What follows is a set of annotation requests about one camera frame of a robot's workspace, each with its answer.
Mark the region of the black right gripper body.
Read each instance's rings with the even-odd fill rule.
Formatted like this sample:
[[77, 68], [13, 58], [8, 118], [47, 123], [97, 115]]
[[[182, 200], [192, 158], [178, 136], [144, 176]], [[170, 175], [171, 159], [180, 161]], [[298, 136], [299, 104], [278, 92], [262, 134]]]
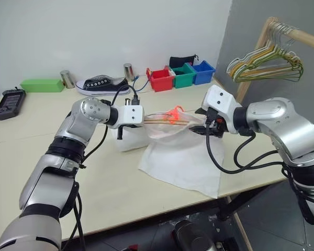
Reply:
[[206, 113], [206, 135], [222, 138], [227, 130], [226, 122], [223, 117], [218, 115], [218, 111], [208, 108]]

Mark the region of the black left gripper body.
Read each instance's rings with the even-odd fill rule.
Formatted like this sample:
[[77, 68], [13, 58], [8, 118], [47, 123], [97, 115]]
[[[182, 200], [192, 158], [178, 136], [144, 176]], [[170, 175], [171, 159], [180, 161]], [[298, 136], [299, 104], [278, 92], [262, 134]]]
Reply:
[[123, 134], [124, 132], [129, 135], [135, 133], [136, 129], [139, 129], [140, 126], [134, 125], [134, 124], [123, 124], [120, 125], [117, 129], [117, 140], [123, 140]]

